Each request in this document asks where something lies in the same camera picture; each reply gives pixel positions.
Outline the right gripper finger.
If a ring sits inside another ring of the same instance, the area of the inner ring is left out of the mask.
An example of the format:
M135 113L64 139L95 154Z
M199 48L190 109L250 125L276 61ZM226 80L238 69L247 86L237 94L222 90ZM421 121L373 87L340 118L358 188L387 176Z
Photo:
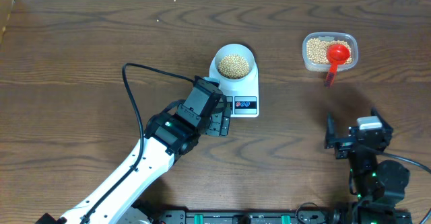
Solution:
M336 138L337 137L335 134L335 122L334 122L332 115L330 113L328 113L328 115L327 115L327 130L325 133L325 148L326 149L334 148Z
M376 116L380 122L382 123L382 126L384 128L384 130L388 133L393 133L393 127L390 126L387 121L378 113L376 108L371 108L371 116Z

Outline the red plastic measuring scoop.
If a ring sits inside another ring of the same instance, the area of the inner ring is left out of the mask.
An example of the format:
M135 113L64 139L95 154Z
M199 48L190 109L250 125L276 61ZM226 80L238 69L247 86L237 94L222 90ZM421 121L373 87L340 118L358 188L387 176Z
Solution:
M344 64L350 58L350 51L342 44L333 44L327 49L327 60L330 68L325 79L324 86L331 87L337 74L338 66Z

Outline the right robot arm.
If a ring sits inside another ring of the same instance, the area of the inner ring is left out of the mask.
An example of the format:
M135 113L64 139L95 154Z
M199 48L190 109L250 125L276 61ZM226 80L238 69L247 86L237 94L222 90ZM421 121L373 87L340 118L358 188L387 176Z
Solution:
M348 186L356 202L339 204L328 216L329 223L403 224L411 214L395 206L405 198L410 171L398 161L378 162L389 146L393 128L375 110L357 119L349 135L338 137L332 115L327 116L325 148L335 150L336 159L350 164Z

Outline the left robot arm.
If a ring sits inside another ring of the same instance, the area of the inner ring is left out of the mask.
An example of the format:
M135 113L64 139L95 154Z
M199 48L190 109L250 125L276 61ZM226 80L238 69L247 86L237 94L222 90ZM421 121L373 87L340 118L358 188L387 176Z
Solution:
M120 166L91 195L59 218L45 213L36 223L117 223L149 185L195 147L201 135L228 134L230 111L215 78L196 77L184 101L150 118L144 134Z

